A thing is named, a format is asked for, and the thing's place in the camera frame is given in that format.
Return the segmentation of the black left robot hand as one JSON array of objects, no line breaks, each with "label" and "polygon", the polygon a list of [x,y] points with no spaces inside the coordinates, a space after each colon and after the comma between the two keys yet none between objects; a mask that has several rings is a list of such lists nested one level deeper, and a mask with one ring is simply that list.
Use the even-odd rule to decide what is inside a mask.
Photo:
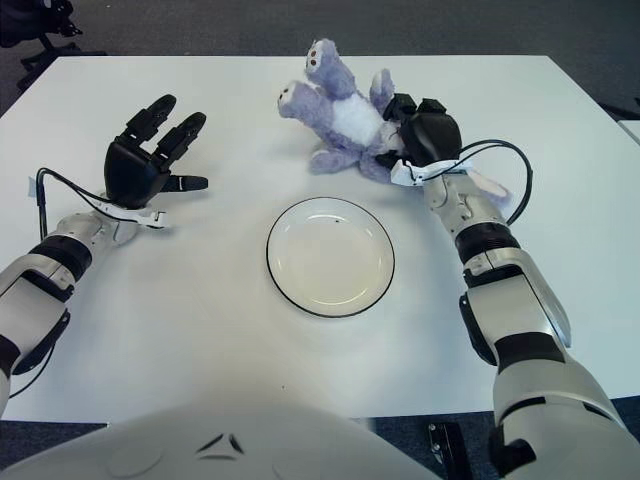
[{"label": "black left robot hand", "polygon": [[106,197],[115,205],[137,210],[147,206],[159,193],[199,191],[208,188],[201,176],[174,175],[171,166],[196,140],[206,115],[195,112],[173,127],[157,143],[153,152],[142,148],[159,130],[173,108],[176,97],[167,94],[141,109],[114,138],[107,149],[104,164]]}]

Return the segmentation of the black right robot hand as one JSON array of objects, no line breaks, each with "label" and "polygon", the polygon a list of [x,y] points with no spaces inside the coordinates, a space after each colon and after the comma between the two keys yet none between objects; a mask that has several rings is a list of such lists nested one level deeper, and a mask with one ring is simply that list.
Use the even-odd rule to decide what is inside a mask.
[{"label": "black right robot hand", "polygon": [[383,134],[386,150],[375,156],[391,169],[398,160],[426,167],[443,160],[457,160],[462,149],[459,126],[436,99],[423,98],[416,105],[412,97],[396,93],[383,112],[391,132]]}]

